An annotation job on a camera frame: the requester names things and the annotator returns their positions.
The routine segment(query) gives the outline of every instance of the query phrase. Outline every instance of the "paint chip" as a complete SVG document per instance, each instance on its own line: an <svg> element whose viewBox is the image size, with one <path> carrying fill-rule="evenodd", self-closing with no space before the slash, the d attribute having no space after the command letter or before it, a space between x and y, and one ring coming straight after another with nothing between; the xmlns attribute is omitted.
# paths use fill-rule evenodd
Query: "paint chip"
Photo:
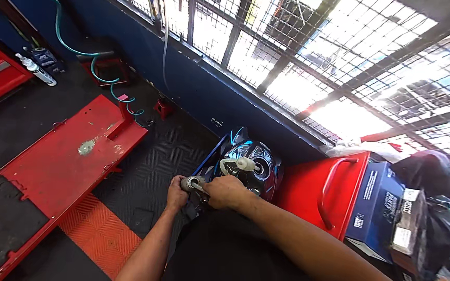
<svg viewBox="0 0 450 281"><path fill-rule="evenodd" d="M78 148L78 152L80 155L86 155L90 153L93 150L93 146L95 146L95 143L97 142L98 137L95 137L94 139L91 139L87 142L84 142L81 144L81 146Z"/></svg>

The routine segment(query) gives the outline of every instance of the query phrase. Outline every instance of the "drawer handle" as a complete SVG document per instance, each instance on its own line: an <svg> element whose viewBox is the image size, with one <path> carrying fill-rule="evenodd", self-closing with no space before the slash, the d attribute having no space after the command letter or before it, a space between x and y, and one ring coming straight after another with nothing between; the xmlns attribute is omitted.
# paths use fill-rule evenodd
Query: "drawer handle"
<svg viewBox="0 0 450 281"><path fill-rule="evenodd" d="M326 191L329 189L329 186L331 185L331 182L333 181L334 174L336 174L336 170L338 169L338 166L343 162L350 162L350 163L357 163L359 161L358 158L351 158L351 157L345 157L340 158L334 162L334 164L329 169L329 175L326 179L326 182L324 183L324 187L322 188L322 192L319 195L319 198L317 200L317 209L319 211L319 214L321 215L322 221L324 222L324 225L328 230L331 230L334 228L334 225L331 223L328 217L328 212L324 209L324 196L326 194Z"/></svg>

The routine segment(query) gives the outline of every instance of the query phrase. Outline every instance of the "white plastic bag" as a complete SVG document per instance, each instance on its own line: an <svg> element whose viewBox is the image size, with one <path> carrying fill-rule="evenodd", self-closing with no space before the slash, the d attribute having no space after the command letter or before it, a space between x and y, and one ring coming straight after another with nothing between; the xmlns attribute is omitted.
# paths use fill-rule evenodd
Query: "white plastic bag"
<svg viewBox="0 0 450 281"><path fill-rule="evenodd" d="M400 160L409 157L409 154L398 152L390 144L382 144L377 142L361 143L359 139L353 141L339 140L336 142L335 146L322 145L319 146L319 149L329 157L341 157L364 151L371 151L385 158L390 163L397 163Z"/></svg>

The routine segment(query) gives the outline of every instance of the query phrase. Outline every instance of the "hand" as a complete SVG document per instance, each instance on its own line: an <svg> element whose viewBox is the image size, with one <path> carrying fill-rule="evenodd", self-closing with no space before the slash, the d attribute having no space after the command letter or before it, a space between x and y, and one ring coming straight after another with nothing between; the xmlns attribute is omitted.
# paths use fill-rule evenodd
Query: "hand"
<svg viewBox="0 0 450 281"><path fill-rule="evenodd" d="M184 176L174 176L167 190L166 209L180 210L187 203L189 195L180 188L180 181Z"/></svg>
<svg viewBox="0 0 450 281"><path fill-rule="evenodd" d="M210 183L206 183L203 189L209 193L209 205L215 209L237 210L241 203L251 197L256 197L235 176L216 177Z"/></svg>

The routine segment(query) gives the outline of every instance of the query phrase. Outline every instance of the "spray bottle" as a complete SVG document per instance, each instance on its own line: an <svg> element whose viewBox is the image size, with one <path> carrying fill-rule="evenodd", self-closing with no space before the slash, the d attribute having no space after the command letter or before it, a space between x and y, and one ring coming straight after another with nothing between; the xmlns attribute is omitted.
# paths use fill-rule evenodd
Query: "spray bottle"
<svg viewBox="0 0 450 281"><path fill-rule="evenodd" d="M41 67L36 65L34 61L31 61L21 54L15 54L15 56L20 59L20 62L26 66L30 72L34 73L34 75L43 80L48 86L55 86L57 84L57 81L55 81L55 79L53 79L46 71L42 70Z"/></svg>

